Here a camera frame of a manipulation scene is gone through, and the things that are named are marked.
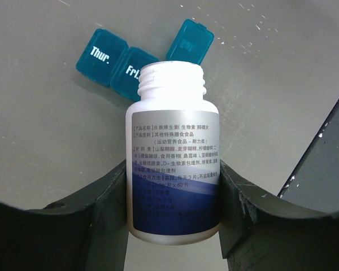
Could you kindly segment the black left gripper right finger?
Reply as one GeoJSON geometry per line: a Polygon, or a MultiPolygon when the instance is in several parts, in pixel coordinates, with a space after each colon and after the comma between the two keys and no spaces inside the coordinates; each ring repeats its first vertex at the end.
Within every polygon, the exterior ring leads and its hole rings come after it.
{"type": "Polygon", "coordinates": [[[222,257],[229,270],[339,270],[339,211],[272,195],[220,164],[222,257]]]}

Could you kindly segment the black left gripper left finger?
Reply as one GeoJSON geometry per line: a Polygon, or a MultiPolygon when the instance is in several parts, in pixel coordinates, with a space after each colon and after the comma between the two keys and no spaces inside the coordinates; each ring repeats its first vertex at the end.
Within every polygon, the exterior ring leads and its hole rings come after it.
{"type": "Polygon", "coordinates": [[[125,163],[43,209],[0,202],[0,270],[123,270],[125,163]]]}

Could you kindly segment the teal pill organizer box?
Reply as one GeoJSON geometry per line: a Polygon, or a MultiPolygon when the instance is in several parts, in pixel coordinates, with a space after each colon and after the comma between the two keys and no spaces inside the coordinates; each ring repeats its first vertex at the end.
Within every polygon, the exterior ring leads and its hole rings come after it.
{"type": "MultiPolygon", "coordinates": [[[[214,34],[204,25],[186,19],[170,46],[166,60],[200,65],[214,34]]],[[[130,47],[126,40],[108,30],[95,30],[76,63],[76,69],[88,79],[113,88],[122,97],[137,102],[140,70],[159,59],[146,51],[130,47]]]]}

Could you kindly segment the white pill bottle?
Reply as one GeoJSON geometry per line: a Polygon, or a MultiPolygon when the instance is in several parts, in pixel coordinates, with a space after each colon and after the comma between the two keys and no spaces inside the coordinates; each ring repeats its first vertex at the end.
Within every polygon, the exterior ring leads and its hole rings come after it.
{"type": "Polygon", "coordinates": [[[203,76],[182,61],[141,69],[125,136],[128,227],[143,241],[191,244],[219,229],[219,110],[203,76]]]}

